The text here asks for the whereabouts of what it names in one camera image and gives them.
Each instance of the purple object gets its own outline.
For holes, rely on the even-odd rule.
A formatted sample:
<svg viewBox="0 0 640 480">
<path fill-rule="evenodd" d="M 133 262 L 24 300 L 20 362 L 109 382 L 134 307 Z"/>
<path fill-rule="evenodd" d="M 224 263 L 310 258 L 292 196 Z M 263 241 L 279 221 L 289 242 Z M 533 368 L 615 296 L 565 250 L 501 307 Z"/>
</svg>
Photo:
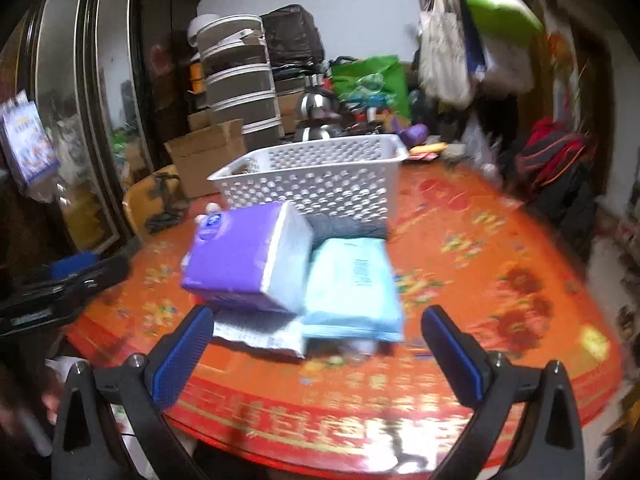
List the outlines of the purple object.
<svg viewBox="0 0 640 480">
<path fill-rule="evenodd" d="M 220 306 L 298 313 L 312 231 L 291 202 L 211 214 L 193 239 L 182 287 Z"/>
<path fill-rule="evenodd" d="M 394 117 L 394 128 L 396 129 L 396 134 L 409 149 L 414 146 L 420 146 L 429 137 L 429 129 L 424 124 L 414 124 L 405 130 L 401 130 L 398 119 Z"/>
</svg>

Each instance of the round table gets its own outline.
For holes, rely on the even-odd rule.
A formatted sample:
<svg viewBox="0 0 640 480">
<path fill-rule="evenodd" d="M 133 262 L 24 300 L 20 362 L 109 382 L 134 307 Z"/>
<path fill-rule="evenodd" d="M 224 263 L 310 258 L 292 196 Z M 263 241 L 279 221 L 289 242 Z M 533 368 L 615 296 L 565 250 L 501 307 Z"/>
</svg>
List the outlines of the round table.
<svg viewBox="0 0 640 480">
<path fill-rule="evenodd" d="M 404 344 L 351 365 L 288 362 L 214 341 L 166 415 L 212 446 L 282 470 L 362 478 L 396 466 L 400 442 L 401 452 L 423 457 L 418 468 L 433 470 L 470 418 L 420 336 L 422 310 L 437 303 L 512 362 L 562 360 L 586 424 L 622 379 L 620 349 L 567 259 L 520 206 L 462 166 L 403 165 L 388 253 Z M 154 237 L 130 278 L 68 327 L 93 364 L 148 352 L 188 313 L 194 299 L 179 286 L 179 263 L 193 232 L 188 221 Z M 488 466 L 505 456 L 521 413 L 511 410 Z"/>
</svg>

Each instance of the perforated basket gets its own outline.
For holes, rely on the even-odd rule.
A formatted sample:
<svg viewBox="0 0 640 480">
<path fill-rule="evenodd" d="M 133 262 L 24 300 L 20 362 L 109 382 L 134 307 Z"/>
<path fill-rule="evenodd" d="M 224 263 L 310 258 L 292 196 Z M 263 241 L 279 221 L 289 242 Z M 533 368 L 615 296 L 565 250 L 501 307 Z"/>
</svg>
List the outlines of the perforated basket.
<svg viewBox="0 0 640 480">
<path fill-rule="evenodd" d="M 408 155 L 393 134 L 310 140 L 247 153 L 209 180 L 231 208 L 292 200 L 304 214 L 386 219 Z"/>
</svg>

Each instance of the stainless steel kettle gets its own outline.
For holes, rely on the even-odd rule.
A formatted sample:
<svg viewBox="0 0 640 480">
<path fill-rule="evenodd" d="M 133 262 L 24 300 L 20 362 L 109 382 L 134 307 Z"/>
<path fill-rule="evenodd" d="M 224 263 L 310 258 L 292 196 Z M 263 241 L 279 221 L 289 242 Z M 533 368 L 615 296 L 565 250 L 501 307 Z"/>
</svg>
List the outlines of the stainless steel kettle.
<svg viewBox="0 0 640 480">
<path fill-rule="evenodd" d="M 340 101 L 333 92 L 320 86 L 310 86 L 305 88 L 298 102 L 296 115 L 299 121 L 340 123 Z"/>
<path fill-rule="evenodd" d="M 294 142 L 305 140 L 333 139 L 335 137 L 345 137 L 347 132 L 340 124 L 322 124 L 322 121 L 303 121 L 296 127 Z"/>
</svg>

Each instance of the hanging bag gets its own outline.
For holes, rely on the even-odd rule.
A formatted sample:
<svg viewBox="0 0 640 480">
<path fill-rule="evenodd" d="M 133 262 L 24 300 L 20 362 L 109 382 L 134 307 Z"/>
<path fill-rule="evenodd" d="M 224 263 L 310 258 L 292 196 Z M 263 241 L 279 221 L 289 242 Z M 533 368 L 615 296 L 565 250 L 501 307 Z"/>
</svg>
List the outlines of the hanging bag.
<svg viewBox="0 0 640 480">
<path fill-rule="evenodd" d="M 466 65 L 459 0 L 422 0 L 419 76 L 422 90 L 457 108 L 474 97 Z"/>
<path fill-rule="evenodd" d="M 495 36 L 483 34 L 482 47 L 486 71 L 482 89 L 485 95 L 504 97 L 533 90 L 533 72 L 529 51 Z"/>
<path fill-rule="evenodd" d="M 522 0 L 465 0 L 480 34 L 502 38 L 524 48 L 543 30 Z"/>
</svg>

